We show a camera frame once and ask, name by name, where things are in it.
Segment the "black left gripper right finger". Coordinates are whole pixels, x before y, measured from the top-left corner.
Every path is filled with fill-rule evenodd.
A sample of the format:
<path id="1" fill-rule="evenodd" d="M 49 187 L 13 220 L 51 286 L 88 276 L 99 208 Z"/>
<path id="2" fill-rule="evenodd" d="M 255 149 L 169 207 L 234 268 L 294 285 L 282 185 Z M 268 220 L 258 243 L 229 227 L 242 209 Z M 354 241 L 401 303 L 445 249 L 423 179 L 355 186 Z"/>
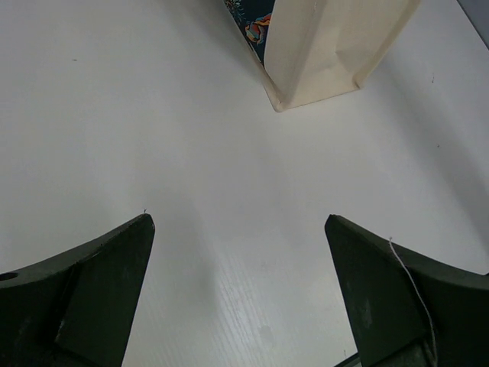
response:
<path id="1" fill-rule="evenodd" d="M 331 215 L 332 253 L 357 353 L 343 366 L 486 366 L 488 276 Z"/>

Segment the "beige canvas tote bag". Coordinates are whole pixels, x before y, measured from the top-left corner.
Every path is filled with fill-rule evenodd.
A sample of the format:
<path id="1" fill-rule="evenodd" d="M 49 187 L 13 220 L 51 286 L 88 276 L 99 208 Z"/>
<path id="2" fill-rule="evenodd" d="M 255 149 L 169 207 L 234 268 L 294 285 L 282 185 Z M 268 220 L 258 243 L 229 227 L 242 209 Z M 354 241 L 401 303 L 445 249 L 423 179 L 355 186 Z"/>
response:
<path id="1" fill-rule="evenodd" d="M 418 6 L 412 0 L 225 2 L 278 112 L 360 89 Z"/>

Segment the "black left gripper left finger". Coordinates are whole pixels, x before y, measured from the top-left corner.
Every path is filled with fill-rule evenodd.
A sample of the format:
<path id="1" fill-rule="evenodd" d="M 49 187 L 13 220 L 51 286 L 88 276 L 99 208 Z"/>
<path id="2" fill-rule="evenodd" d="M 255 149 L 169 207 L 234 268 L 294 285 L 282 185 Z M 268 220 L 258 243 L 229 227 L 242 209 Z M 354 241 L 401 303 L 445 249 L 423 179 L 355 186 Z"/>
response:
<path id="1" fill-rule="evenodd" d="M 120 366 L 154 242 L 141 214 L 1 275 L 3 366 Z"/>

